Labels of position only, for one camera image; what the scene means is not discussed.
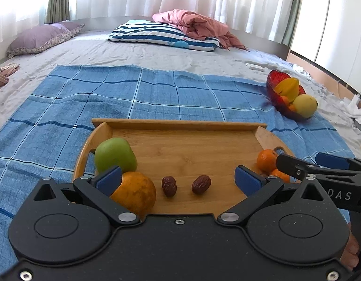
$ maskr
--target fruit bowl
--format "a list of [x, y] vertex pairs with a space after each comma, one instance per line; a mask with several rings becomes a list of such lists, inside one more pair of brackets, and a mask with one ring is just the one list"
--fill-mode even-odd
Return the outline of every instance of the fruit bowl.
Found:
[[[268, 91], [270, 101], [273, 106], [285, 117], [293, 119], [295, 121], [305, 121], [306, 118], [294, 111], [291, 111], [286, 106], [286, 103], [283, 101], [283, 99], [274, 91], [276, 85], [287, 78], [290, 78], [289, 74], [282, 73], [276, 70], [272, 70], [268, 74], [268, 78], [266, 79], [266, 90]], [[305, 90], [302, 86], [299, 85], [299, 95], [301, 94], [305, 94]]]

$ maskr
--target pillow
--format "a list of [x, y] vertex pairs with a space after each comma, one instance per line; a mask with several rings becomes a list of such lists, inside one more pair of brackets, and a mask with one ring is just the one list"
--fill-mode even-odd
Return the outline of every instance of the pillow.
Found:
[[18, 34], [10, 44], [6, 55], [11, 58], [16, 55], [41, 53], [71, 39], [83, 27], [84, 24], [75, 22], [60, 22], [30, 28]]
[[212, 51], [219, 47], [217, 38], [207, 37], [205, 40], [195, 40], [176, 27], [145, 20], [129, 20], [112, 31], [108, 40], [157, 43], [203, 51]]

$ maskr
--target pear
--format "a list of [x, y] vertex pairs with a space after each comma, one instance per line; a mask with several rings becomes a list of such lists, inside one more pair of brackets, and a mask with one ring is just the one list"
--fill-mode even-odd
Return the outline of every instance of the pear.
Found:
[[113, 166], [119, 166], [122, 172], [136, 171], [137, 160], [127, 140], [110, 138], [100, 143], [95, 150], [95, 165], [99, 173]]
[[318, 107], [317, 100], [308, 94], [297, 96], [292, 104], [295, 106], [296, 112], [304, 118], [311, 117]]

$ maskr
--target tray handle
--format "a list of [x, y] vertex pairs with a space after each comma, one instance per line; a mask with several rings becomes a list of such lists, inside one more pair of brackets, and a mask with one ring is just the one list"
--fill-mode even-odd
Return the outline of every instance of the tray handle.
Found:
[[112, 136], [113, 130], [106, 122], [103, 122], [93, 130], [84, 143], [76, 160], [73, 180], [84, 175], [89, 153], [95, 153], [97, 146], [103, 141], [112, 138]]
[[262, 149], [273, 149], [274, 151], [280, 149], [290, 156], [295, 156], [278, 136], [265, 128], [259, 126], [255, 131], [255, 137]]

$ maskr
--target blue gripper pad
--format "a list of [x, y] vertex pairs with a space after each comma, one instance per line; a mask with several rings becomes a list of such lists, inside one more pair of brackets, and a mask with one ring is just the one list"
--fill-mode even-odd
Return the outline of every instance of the blue gripper pad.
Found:
[[327, 153], [317, 153], [316, 163], [317, 165], [331, 169], [349, 170], [349, 162], [344, 157]]
[[122, 183], [122, 169], [116, 167], [111, 170], [109, 173], [105, 174], [97, 183], [96, 188], [105, 194], [106, 196], [111, 196], [114, 191]]
[[260, 190], [266, 183], [265, 178], [240, 165], [235, 169], [235, 184], [249, 197]]

